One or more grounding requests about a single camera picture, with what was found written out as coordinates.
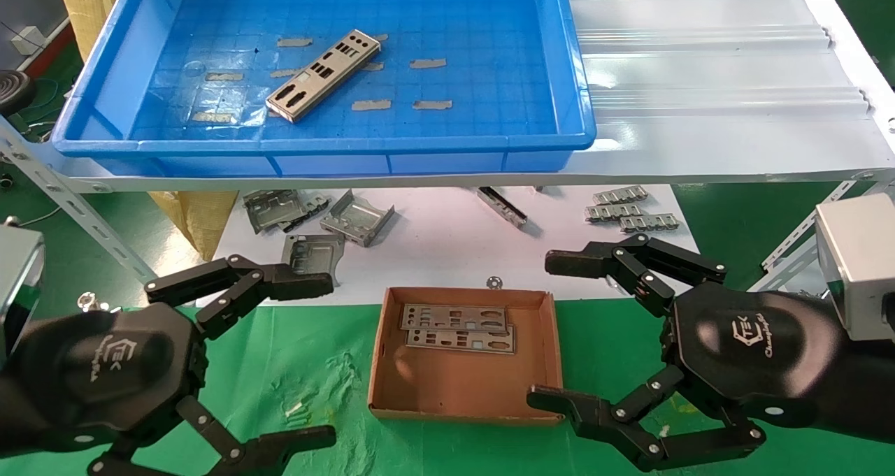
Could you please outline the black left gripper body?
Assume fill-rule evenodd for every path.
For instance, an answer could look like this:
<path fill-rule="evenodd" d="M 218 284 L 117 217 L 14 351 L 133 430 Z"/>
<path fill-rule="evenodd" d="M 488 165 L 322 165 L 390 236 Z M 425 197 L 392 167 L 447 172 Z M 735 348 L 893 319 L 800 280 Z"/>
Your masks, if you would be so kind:
<path fill-rule="evenodd" d="M 157 443 L 207 367 L 195 324 L 162 303 L 33 321 L 2 368 L 2 454 Z"/>

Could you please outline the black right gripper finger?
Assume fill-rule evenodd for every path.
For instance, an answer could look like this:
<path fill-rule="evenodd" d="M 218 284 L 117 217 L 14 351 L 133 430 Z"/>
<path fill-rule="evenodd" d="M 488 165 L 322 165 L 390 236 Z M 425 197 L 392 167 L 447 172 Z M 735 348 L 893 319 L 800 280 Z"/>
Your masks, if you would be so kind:
<path fill-rule="evenodd" d="M 642 233 L 619 243 L 588 243 L 580 251 L 547 251 L 544 266 L 550 275 L 614 279 L 655 317 L 670 317 L 675 300 L 658 274 L 688 286 L 722 284 L 726 277 L 725 265 Z"/>
<path fill-rule="evenodd" d="M 640 425 L 690 382 L 687 372 L 667 366 L 617 405 L 593 394 L 547 386 L 530 386 L 527 405 L 565 416 L 579 438 L 612 445 L 644 473 L 745 458 L 764 444 L 763 429 L 741 410 L 724 405 L 718 410 L 721 428 L 657 437 Z"/>

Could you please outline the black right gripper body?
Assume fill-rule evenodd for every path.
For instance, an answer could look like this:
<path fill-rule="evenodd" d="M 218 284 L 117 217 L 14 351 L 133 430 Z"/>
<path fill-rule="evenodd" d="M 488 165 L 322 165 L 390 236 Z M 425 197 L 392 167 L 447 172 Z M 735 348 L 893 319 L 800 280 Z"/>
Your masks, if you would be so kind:
<path fill-rule="evenodd" d="M 893 342 L 853 341 L 831 302 L 704 282 L 675 299 L 661 344 L 710 418 L 894 439 Z"/>

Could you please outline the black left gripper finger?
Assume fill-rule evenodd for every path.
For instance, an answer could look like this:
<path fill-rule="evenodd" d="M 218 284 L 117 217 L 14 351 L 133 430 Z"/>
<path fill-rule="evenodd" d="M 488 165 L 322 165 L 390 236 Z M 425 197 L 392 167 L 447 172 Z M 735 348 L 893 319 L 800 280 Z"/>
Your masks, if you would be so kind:
<path fill-rule="evenodd" d="M 175 412 L 220 455 L 208 475 L 282 475 L 295 454 L 333 447 L 338 439 L 334 427 L 323 425 L 269 433 L 240 443 L 194 396 L 179 400 Z M 137 449 L 137 442 L 118 439 L 108 451 L 93 460 L 87 467 L 87 474 L 170 474 L 132 462 Z"/>
<path fill-rule="evenodd" d="M 233 255 L 172 273 L 145 284 L 149 302 L 179 307 L 217 295 L 196 314 L 195 326 L 207 340 L 223 336 L 262 301 L 310 300 L 332 294 L 329 273 L 297 273 L 287 264 L 257 264 Z"/>

